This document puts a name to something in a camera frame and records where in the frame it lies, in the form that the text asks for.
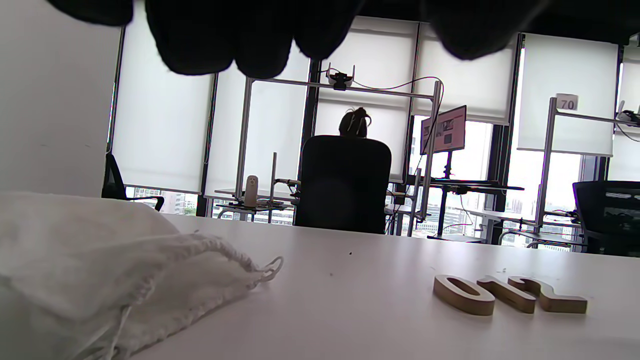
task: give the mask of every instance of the black chair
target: black chair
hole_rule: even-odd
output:
[[[302,150],[294,225],[385,233],[391,151],[366,138],[314,136]]]
[[[584,181],[573,194],[588,253],[640,257],[640,183]]]
[[[164,197],[162,196],[127,197],[127,191],[124,187],[124,183],[122,182],[118,163],[113,155],[107,154],[105,165],[104,184],[102,185],[103,199],[126,201],[156,199],[157,203],[156,206],[154,206],[154,209],[156,209],[156,211],[160,211],[160,209],[162,209],[162,205],[164,204]]]

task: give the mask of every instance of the computer monitor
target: computer monitor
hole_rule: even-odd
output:
[[[436,124],[434,151],[454,151],[465,148],[465,122],[467,121],[467,105],[460,106],[438,115]],[[427,137],[431,131],[431,118],[422,121],[422,136],[420,140],[420,155],[427,153]]]

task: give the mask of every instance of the white window shade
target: white window shade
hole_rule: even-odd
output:
[[[640,47],[625,47],[620,73],[619,97],[621,101],[625,101],[623,110],[640,112]],[[626,132],[640,133],[640,127],[621,126]]]
[[[285,70],[277,77],[307,81],[309,59],[292,45]],[[218,74],[206,195],[235,189],[246,77],[235,64]],[[244,180],[255,175],[269,190],[273,153],[276,177],[298,178],[298,158],[307,87],[255,81],[249,110]]]
[[[640,181],[640,161],[637,159],[640,143],[621,133],[613,139],[613,157],[609,160],[608,180]]]
[[[199,192],[212,77],[166,67],[142,2],[135,3],[122,54],[113,155],[124,183]]]
[[[331,63],[332,68],[350,75],[355,65],[355,81],[374,88],[407,83],[412,80],[416,30],[417,23],[357,17],[342,45],[323,61],[323,70]],[[411,92],[411,86],[391,91]],[[409,98],[320,89],[315,135],[337,135],[345,112],[358,107],[364,107],[372,118],[367,137],[391,150],[391,180],[400,180]]]
[[[467,105],[467,119],[508,125],[515,42],[495,54],[480,59],[459,60],[449,54],[428,24],[420,34],[417,78],[436,76],[445,86],[440,111]],[[416,82],[416,92],[433,93],[433,79]],[[416,115],[431,115],[431,101],[419,99],[413,107]]]
[[[618,46],[527,34],[521,66],[524,71],[518,150],[544,149],[549,98],[556,94],[578,95],[575,113],[613,118]],[[611,156],[612,132],[610,123],[558,116],[552,149]]]

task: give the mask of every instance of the person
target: person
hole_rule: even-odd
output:
[[[358,108],[356,110],[348,111],[340,121],[338,130],[340,136],[352,137],[352,138],[366,138],[367,127],[371,125],[371,117],[367,114],[364,108]]]

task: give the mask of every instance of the white bottle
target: white bottle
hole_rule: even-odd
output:
[[[255,208],[258,204],[258,177],[250,175],[246,178],[246,190],[244,191],[244,205]]]

